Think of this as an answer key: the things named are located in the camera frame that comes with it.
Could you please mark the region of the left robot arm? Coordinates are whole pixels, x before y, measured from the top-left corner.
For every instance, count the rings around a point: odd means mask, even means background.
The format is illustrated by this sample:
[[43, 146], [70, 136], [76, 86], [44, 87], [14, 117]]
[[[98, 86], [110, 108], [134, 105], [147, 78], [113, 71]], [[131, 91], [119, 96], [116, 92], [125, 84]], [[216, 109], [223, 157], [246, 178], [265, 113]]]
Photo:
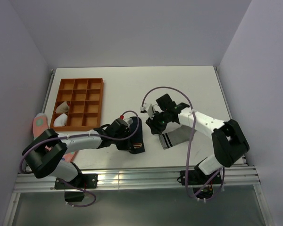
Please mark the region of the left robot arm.
[[112, 124], [91, 129], [85, 134], [65, 136], [47, 129], [22, 152], [22, 161], [27, 162], [36, 178], [54, 176], [71, 188], [77, 188], [83, 183], [83, 174], [77, 165], [62, 160], [63, 156], [72, 151], [119, 145], [137, 132], [139, 123], [135, 127], [132, 125], [132, 119], [126, 122], [117, 118]]

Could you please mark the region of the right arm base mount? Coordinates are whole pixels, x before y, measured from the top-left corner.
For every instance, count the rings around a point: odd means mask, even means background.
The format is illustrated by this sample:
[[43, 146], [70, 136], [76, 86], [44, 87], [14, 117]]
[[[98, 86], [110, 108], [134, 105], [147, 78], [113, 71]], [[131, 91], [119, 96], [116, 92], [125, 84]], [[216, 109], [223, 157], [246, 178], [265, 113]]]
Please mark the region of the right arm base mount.
[[225, 168], [214, 171], [210, 175], [203, 174], [199, 169], [188, 171], [188, 185], [198, 186], [200, 188], [193, 188], [193, 196], [198, 200], [207, 201], [219, 193], [224, 186]]

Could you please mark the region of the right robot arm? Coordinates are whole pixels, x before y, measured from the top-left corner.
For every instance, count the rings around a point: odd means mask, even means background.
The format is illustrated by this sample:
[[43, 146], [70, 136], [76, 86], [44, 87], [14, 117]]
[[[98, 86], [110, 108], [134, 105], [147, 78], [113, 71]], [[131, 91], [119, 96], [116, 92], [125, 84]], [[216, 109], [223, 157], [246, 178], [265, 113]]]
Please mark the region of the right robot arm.
[[190, 139], [194, 132], [200, 132], [212, 140], [214, 153], [197, 166], [195, 179], [204, 184], [216, 170], [231, 167], [250, 146], [237, 121], [218, 120], [195, 111], [187, 103], [176, 104], [168, 94], [156, 100], [160, 111], [152, 104], [143, 103], [141, 113], [146, 113], [146, 124], [153, 135], [158, 135], [163, 148], [181, 144]]

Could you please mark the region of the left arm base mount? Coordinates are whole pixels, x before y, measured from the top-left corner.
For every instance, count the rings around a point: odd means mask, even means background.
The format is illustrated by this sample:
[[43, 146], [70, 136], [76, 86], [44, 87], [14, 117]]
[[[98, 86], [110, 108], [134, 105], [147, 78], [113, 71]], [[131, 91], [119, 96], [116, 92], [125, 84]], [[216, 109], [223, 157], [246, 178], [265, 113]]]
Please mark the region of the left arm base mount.
[[[95, 193], [88, 189], [97, 188], [98, 174], [79, 174], [70, 182], [57, 178], [55, 181], [55, 190], [64, 190], [64, 200], [66, 205], [73, 208], [84, 208], [93, 205], [97, 197]], [[79, 204], [87, 196], [91, 196], [93, 200], [88, 204]]]

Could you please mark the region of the dark blue patterned sock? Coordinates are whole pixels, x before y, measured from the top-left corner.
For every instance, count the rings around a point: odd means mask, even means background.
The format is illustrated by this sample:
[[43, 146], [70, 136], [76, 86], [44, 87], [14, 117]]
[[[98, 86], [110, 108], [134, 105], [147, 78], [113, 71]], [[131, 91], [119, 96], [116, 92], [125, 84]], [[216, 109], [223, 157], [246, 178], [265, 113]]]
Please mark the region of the dark blue patterned sock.
[[128, 139], [128, 145], [130, 147], [129, 153], [139, 154], [145, 152], [145, 145], [143, 141], [143, 131], [142, 131], [142, 120], [139, 117], [130, 117], [132, 123], [129, 126], [129, 133], [132, 134], [136, 128], [135, 134]]

